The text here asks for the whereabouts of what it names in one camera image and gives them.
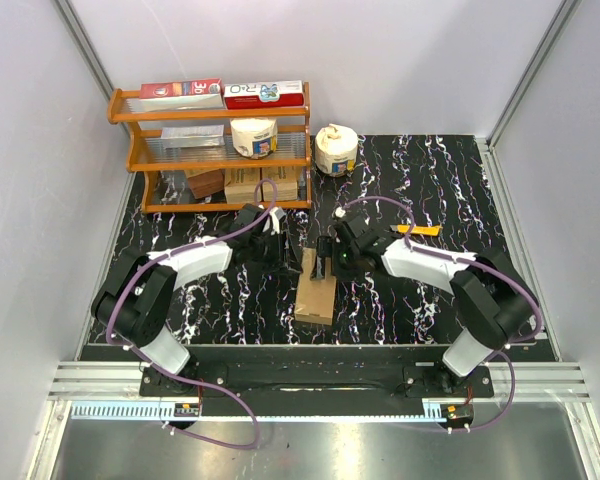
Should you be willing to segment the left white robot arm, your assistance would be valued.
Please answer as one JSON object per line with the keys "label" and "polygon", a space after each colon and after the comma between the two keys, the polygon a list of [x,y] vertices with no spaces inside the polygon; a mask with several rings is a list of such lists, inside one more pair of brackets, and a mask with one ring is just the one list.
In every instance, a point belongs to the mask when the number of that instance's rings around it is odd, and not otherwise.
{"label": "left white robot arm", "polygon": [[113,344],[135,348],[164,369],[162,384],[173,394],[188,394],[197,373],[187,365],[188,350],[166,326],[173,294],[202,277],[249,262],[266,275],[302,272],[283,209],[247,204],[217,236],[171,250],[120,255],[92,301],[91,315],[106,327]]}

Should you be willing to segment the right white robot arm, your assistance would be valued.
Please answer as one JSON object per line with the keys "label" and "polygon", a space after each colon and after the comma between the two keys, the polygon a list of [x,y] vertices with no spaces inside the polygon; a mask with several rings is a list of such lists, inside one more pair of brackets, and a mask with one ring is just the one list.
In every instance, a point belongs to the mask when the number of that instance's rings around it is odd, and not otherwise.
{"label": "right white robot arm", "polygon": [[316,256],[316,272],[330,269],[340,281],[356,281],[376,272],[431,285],[453,296],[463,330],[434,373],[436,387],[448,396],[466,389],[475,368],[506,345],[533,339],[533,332],[520,333],[531,319],[537,329],[541,327],[535,294],[508,256],[497,249],[442,250],[406,234],[379,231],[358,215],[340,212],[334,233],[318,238]]}

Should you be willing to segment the yellow utility knife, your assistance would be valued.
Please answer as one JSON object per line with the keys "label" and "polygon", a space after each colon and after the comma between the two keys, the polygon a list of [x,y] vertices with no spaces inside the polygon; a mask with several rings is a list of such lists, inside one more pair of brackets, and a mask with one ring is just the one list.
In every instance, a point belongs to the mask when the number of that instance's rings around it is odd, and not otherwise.
{"label": "yellow utility knife", "polygon": [[431,236],[437,237],[440,234],[441,227],[440,226],[413,226],[410,225],[390,225],[390,230],[394,233],[399,234],[407,234],[410,235],[423,235],[423,236]]}

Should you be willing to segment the brown cardboard express box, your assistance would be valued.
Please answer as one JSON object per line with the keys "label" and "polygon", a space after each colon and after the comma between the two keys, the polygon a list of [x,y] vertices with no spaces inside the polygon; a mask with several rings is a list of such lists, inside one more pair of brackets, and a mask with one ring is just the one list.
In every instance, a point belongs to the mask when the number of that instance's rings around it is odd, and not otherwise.
{"label": "brown cardboard express box", "polygon": [[332,275],[331,260],[324,261],[324,277],[313,277],[317,269],[316,250],[304,248],[302,269],[296,293],[294,309],[295,320],[298,322],[331,326],[333,323],[337,280]]}

